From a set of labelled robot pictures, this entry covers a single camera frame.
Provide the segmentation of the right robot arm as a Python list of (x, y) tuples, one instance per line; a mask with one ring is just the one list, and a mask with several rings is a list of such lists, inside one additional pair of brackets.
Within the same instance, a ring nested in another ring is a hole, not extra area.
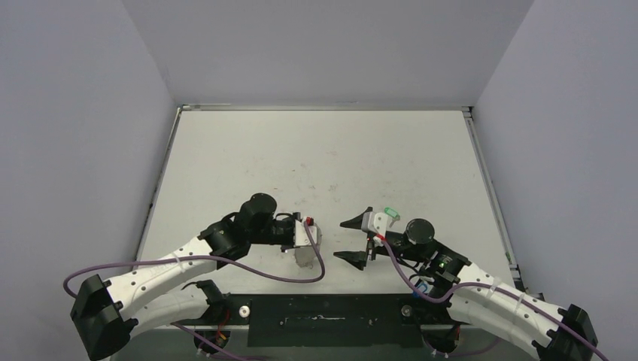
[(410, 220), (391, 231), (396, 215), (368, 207), (342, 221), (366, 235), (363, 251), (334, 255), (362, 270), (378, 255), (388, 256), (399, 276), (425, 302), (427, 316), (478, 327), (515, 345), (536, 360), (604, 360), (588, 313), (576, 306), (547, 303), (509, 286), (468, 257), (435, 238), (431, 222)]

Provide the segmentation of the large metal key ring plate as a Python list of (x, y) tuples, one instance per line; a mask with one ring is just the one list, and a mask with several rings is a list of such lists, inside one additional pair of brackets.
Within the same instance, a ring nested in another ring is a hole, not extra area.
[(294, 255), (296, 264), (300, 268), (312, 269), (314, 267), (314, 261), (317, 258), (317, 256), (312, 247), (295, 248), (293, 255)]

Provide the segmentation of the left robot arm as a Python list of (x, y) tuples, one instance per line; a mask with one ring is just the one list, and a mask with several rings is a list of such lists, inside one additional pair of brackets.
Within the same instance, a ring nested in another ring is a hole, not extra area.
[(273, 197), (256, 193), (173, 253), (123, 275), (85, 279), (73, 295), (70, 317), (88, 357), (102, 360), (121, 350), (141, 328), (138, 312), (143, 307), (192, 278), (241, 259), (251, 245), (298, 246), (305, 230), (301, 214), (277, 214), (276, 208)]

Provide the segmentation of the green tagged key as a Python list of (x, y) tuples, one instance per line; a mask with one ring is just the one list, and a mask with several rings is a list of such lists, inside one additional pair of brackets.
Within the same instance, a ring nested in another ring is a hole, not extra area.
[(384, 213), (387, 214), (389, 216), (389, 218), (391, 218), (392, 220), (399, 220), (400, 219), (400, 214), (396, 210), (394, 210), (393, 208), (386, 207), (384, 209)]

